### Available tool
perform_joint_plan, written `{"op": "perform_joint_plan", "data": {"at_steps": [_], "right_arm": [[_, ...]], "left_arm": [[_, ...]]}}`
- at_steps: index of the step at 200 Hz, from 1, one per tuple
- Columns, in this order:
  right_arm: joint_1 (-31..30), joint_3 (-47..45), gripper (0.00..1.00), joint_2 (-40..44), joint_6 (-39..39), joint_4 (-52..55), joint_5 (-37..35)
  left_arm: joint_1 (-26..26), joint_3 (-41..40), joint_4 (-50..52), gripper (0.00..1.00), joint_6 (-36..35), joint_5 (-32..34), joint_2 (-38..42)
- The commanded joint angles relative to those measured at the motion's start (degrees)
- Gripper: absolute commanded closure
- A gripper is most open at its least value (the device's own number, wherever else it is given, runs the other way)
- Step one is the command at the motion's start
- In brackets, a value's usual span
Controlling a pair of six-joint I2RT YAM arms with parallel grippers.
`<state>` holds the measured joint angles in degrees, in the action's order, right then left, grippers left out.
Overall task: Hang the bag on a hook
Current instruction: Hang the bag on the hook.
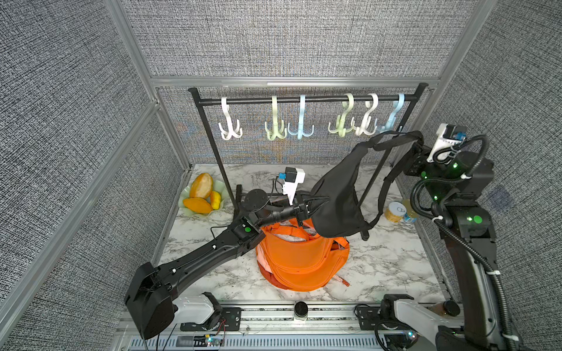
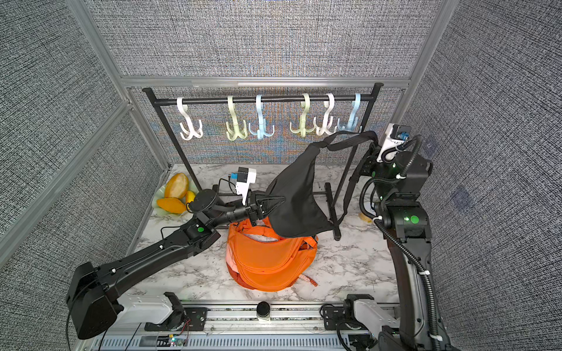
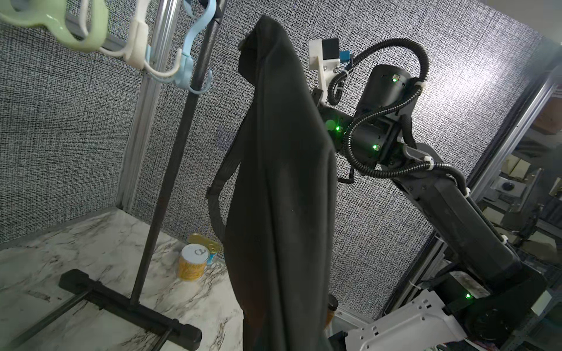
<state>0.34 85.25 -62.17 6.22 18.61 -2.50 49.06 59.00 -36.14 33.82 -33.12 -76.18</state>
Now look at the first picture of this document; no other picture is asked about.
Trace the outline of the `black sling bag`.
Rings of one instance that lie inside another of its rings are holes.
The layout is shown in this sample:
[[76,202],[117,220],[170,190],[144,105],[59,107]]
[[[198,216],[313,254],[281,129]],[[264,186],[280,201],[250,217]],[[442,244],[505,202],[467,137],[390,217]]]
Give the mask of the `black sling bag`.
[[[361,160],[370,149],[377,152],[390,152],[394,147],[413,143],[411,149],[402,157],[383,180],[378,196],[378,214],[368,222],[362,212],[355,183],[359,174]],[[313,226],[324,238],[348,237],[359,233],[363,241],[370,238],[369,230],[377,225],[383,215],[384,204],[389,188],[402,172],[424,151],[424,138],[420,131],[409,133],[389,131],[370,140],[358,143],[338,165],[326,173],[310,191],[313,197],[321,197],[324,202],[314,202],[311,215]]]

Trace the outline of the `orange sling bag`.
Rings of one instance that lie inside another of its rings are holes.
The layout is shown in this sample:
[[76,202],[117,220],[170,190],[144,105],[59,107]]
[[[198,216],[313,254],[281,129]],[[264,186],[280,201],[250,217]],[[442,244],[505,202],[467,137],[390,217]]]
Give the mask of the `orange sling bag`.
[[275,275],[312,273],[327,261],[333,250],[349,249],[350,253],[347,239],[320,236],[310,219],[303,226],[289,219],[261,229],[265,238],[256,249],[262,248]]

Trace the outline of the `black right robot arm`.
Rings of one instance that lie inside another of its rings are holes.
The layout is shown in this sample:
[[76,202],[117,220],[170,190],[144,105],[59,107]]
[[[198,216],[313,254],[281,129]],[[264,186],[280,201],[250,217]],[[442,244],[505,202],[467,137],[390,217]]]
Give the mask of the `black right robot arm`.
[[497,264],[496,231],[491,215],[477,200],[493,180],[493,162],[486,158],[486,135],[459,140],[432,152],[419,133],[394,133],[373,149],[391,151],[411,143],[411,150],[385,178],[383,186],[401,174],[418,176],[411,191],[413,210],[431,220],[446,244],[458,277],[464,323],[428,308],[418,307],[405,296],[386,297],[381,305],[380,325],[411,329],[429,339],[437,350],[523,350],[513,325]]

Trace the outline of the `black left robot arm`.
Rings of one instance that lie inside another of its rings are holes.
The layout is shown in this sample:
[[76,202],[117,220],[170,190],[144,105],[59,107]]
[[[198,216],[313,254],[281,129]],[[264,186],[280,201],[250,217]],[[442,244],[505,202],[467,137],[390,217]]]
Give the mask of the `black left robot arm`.
[[163,332],[180,313],[179,295],[216,267],[241,257],[265,239],[262,227],[296,219],[303,222],[316,213],[327,196],[298,192],[293,203],[286,195],[271,199],[260,189],[245,194],[239,213],[221,234],[202,247],[158,267],[147,262],[134,273],[124,304],[142,339]]

